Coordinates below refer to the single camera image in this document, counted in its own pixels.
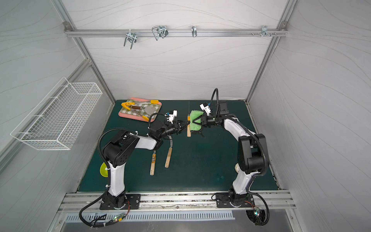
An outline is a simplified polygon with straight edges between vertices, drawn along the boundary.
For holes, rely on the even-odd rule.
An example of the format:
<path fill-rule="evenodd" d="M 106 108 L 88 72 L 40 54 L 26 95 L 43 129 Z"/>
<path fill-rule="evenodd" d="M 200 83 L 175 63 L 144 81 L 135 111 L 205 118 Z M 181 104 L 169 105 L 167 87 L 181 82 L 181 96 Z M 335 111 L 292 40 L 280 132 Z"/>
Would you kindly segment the metal hook clamp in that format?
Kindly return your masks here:
<path fill-rule="evenodd" d="M 163 39 L 163 38 L 167 37 L 167 35 L 169 34 L 167 27 L 166 26 L 161 26 L 161 25 L 154 26 L 151 31 L 152 31 L 153 36 L 154 36 L 156 41 L 158 41 L 159 38 Z"/>
<path fill-rule="evenodd" d="M 137 35 L 135 33 L 132 33 L 131 31 L 129 31 L 126 34 L 126 37 L 125 37 L 125 40 L 124 40 L 124 46 L 126 46 L 127 44 L 130 44 L 130 49 L 132 49 L 133 45 L 136 42 L 137 42 Z"/>

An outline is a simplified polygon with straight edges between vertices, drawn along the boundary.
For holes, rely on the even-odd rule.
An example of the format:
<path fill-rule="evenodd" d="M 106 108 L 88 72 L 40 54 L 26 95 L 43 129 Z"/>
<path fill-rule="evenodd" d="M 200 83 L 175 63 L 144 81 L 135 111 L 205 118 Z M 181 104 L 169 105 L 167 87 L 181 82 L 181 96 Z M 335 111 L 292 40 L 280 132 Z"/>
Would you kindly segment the wooden-handled steel spatula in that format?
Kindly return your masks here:
<path fill-rule="evenodd" d="M 145 106 L 138 106 L 138 105 L 129 105 L 128 108 L 136 114 L 142 116 L 150 116 L 151 114 L 156 112 L 156 108 L 154 106 L 145 105 Z"/>

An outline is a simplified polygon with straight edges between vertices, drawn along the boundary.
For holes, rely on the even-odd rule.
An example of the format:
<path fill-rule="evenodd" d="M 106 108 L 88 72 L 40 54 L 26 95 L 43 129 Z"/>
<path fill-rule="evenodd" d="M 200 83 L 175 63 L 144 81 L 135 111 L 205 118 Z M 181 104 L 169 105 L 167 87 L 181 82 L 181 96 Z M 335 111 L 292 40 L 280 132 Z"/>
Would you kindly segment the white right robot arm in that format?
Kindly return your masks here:
<path fill-rule="evenodd" d="M 266 138 L 243 125 L 229 111 L 221 111 L 219 107 L 215 114 L 207 104 L 200 105 L 201 111 L 190 112 L 190 132 L 201 132 L 205 127 L 221 126 L 238 142 L 237 162 L 239 171 L 233 181 L 233 192 L 238 195 L 247 194 L 256 177 L 264 176 L 269 168 L 270 159 Z"/>

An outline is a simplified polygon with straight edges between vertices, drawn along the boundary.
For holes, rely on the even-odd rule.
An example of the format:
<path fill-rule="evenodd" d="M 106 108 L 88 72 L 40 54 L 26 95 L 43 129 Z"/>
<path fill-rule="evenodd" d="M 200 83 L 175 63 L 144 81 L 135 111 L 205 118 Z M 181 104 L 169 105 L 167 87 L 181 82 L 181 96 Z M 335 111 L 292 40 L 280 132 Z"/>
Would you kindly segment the small metal hook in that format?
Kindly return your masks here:
<path fill-rule="evenodd" d="M 191 33 L 192 33 L 192 37 L 193 38 L 196 38 L 197 37 L 197 28 L 196 28 L 196 26 L 192 26 L 191 27 Z"/>

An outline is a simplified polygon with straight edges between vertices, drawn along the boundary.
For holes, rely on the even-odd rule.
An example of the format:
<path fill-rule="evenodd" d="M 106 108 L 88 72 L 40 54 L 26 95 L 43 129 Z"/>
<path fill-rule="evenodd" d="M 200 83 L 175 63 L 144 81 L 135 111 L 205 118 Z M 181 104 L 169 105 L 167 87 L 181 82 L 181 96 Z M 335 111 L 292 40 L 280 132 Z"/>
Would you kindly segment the lime green bowl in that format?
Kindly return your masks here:
<path fill-rule="evenodd" d="M 108 178 L 108 168 L 104 162 L 100 166 L 100 175 L 104 178 Z"/>

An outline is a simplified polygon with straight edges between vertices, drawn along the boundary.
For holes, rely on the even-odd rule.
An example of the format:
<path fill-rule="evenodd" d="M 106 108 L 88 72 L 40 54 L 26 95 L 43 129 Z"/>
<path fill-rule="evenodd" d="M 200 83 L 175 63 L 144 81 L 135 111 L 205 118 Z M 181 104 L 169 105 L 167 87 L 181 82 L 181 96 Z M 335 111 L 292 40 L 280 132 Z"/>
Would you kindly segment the small sickle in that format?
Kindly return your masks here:
<path fill-rule="evenodd" d="M 172 151 L 173 151 L 173 138 L 170 135 L 168 136 L 168 138 L 170 141 L 170 147 L 169 147 L 167 158 L 165 161 L 165 168 L 169 168 L 170 166 L 170 161 L 171 161 L 171 156 L 172 156 Z"/>
<path fill-rule="evenodd" d="M 156 151 L 154 150 L 153 154 L 152 154 L 151 167 L 150 167 L 150 175 L 151 176 L 153 176 L 155 174 L 156 159 L 157 159 L 157 155 L 156 155 Z"/>
<path fill-rule="evenodd" d="M 187 115 L 187 137 L 191 137 L 191 130 L 190 130 L 190 102 L 188 102 L 188 115 Z"/>

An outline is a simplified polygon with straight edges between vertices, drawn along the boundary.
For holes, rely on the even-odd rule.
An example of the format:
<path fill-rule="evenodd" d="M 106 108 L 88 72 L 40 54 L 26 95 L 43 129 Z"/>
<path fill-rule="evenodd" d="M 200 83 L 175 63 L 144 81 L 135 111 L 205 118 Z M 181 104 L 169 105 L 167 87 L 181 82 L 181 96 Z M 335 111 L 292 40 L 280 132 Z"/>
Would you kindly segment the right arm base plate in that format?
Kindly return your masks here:
<path fill-rule="evenodd" d="M 253 208 L 254 199 L 251 194 L 235 194 L 233 192 L 217 192 L 211 199 L 216 202 L 217 208 Z"/>

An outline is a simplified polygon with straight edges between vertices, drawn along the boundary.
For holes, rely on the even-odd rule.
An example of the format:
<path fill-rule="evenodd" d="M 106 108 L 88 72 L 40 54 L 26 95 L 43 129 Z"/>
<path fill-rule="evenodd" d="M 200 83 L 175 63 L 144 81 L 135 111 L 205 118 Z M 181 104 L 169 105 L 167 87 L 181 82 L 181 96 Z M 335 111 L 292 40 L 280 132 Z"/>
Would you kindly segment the left metal hook clamp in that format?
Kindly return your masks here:
<path fill-rule="evenodd" d="M 137 42 L 137 35 L 135 33 L 132 33 L 131 31 L 129 31 L 126 34 L 126 37 L 125 37 L 125 40 L 124 40 L 124 46 L 126 46 L 127 44 L 130 44 L 130 49 L 132 49 L 133 45 L 136 42 Z"/>

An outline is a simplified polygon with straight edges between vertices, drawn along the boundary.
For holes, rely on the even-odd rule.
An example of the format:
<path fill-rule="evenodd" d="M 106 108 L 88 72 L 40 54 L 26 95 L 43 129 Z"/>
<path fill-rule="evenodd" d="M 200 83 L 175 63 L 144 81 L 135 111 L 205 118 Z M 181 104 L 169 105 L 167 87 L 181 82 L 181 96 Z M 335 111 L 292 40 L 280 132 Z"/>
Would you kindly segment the aluminium top rail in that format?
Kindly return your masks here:
<path fill-rule="evenodd" d="M 138 38 L 153 38 L 151 29 L 140 30 L 72 30 L 65 31 L 67 37 L 81 37 L 81 38 L 110 38 L 122 37 L 131 31 L 135 33 Z M 199 29 L 197 28 L 197 37 L 253 37 L 252 32 L 258 32 L 260 29 Z M 193 38 L 191 28 L 189 29 L 168 29 L 169 34 L 167 38 Z M 287 30 L 275 30 L 276 37 L 286 36 Z"/>

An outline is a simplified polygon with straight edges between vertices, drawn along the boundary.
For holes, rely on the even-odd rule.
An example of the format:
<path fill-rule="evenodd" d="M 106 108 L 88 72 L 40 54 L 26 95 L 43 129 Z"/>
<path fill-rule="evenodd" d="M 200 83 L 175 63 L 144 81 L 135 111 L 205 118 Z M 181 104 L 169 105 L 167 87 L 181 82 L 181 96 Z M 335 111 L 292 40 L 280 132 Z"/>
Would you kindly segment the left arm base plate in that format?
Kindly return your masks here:
<path fill-rule="evenodd" d="M 138 209 L 141 200 L 141 194 L 121 194 L 113 196 L 107 193 L 102 198 L 100 210 L 124 210 L 124 209 Z"/>

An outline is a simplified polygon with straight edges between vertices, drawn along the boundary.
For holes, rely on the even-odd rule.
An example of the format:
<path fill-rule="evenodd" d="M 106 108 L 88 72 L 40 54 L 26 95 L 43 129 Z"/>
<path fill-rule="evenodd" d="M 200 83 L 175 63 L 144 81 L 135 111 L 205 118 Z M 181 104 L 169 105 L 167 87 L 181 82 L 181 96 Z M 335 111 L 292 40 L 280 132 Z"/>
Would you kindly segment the middle metal hook clamp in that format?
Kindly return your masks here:
<path fill-rule="evenodd" d="M 152 31 L 153 36 L 154 36 L 156 41 L 158 41 L 159 38 L 163 39 L 163 38 L 167 37 L 167 35 L 169 34 L 167 27 L 166 26 L 161 26 L 161 25 L 154 26 L 151 31 Z"/>

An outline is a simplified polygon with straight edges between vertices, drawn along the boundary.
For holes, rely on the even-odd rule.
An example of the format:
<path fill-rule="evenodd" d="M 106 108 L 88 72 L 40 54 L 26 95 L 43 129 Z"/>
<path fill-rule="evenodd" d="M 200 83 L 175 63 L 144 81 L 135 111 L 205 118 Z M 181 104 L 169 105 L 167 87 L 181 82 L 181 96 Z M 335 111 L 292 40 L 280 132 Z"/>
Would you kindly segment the green and black rag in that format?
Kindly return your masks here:
<path fill-rule="evenodd" d="M 202 117 L 204 115 L 203 111 L 193 110 L 190 112 L 189 119 L 189 129 L 191 134 L 200 134 L 202 135 L 203 125 L 202 125 Z"/>

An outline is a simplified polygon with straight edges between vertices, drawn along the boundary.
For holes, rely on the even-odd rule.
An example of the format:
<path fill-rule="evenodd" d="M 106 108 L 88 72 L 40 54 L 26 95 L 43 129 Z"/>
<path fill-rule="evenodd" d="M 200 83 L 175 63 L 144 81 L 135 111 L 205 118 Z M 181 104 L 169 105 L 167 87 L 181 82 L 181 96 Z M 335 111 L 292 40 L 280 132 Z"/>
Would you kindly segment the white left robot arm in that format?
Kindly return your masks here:
<path fill-rule="evenodd" d="M 107 194 L 118 197 L 125 191 L 125 165 L 135 149 L 155 151 L 165 137 L 180 134 L 187 129 L 189 121 L 154 121 L 148 125 L 148 133 L 140 134 L 126 128 L 113 128 L 104 132 L 98 140 L 97 149 L 108 168 Z"/>

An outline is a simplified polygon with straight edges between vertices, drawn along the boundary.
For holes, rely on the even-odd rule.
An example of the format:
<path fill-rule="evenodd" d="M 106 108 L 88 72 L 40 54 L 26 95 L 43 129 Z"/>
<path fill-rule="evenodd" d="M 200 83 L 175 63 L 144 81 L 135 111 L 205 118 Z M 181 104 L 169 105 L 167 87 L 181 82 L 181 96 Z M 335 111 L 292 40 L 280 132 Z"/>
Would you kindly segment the right metal hook bracket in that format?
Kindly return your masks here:
<path fill-rule="evenodd" d="M 277 36 L 277 33 L 275 32 L 275 30 L 271 30 L 267 26 L 263 26 L 260 31 L 252 32 L 251 35 L 259 37 L 275 37 Z"/>

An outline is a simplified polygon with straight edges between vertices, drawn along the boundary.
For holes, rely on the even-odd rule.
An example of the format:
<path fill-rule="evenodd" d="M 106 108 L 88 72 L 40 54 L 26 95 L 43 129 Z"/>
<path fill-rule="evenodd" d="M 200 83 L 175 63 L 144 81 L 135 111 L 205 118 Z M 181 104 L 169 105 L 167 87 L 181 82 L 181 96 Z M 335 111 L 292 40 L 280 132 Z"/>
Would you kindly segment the white frosted donut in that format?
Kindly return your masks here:
<path fill-rule="evenodd" d="M 239 166 L 238 163 L 235 164 L 234 168 L 235 168 L 236 173 L 239 173 L 239 171 L 240 171 L 240 166 Z"/>

